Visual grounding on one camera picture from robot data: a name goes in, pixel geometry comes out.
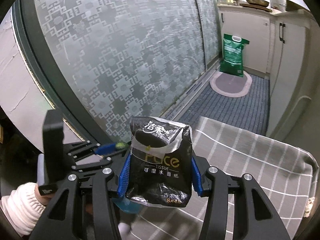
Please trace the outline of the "white knitted sleeve forearm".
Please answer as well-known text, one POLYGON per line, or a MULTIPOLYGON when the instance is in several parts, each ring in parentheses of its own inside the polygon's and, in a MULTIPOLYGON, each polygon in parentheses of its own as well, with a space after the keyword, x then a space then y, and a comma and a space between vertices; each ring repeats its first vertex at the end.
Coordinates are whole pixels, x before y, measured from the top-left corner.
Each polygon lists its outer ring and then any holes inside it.
POLYGON ((1 198, 1 209, 21 237, 30 235, 46 206, 36 196, 37 184, 25 183, 1 198))

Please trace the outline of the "left hand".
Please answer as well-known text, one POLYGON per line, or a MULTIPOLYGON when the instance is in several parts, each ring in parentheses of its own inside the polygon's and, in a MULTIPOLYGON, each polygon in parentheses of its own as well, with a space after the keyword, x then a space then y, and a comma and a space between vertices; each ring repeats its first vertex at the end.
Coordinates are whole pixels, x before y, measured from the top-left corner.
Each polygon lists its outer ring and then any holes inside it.
POLYGON ((34 193, 35 193, 35 197, 37 199, 37 201, 39 203, 41 203, 42 205, 46 206, 48 205, 48 203, 50 202, 50 200, 54 197, 55 193, 51 193, 51 194, 47 194, 47 195, 40 195, 40 192, 39 192, 39 187, 37 184, 35 184, 35 190, 34 190, 34 193))

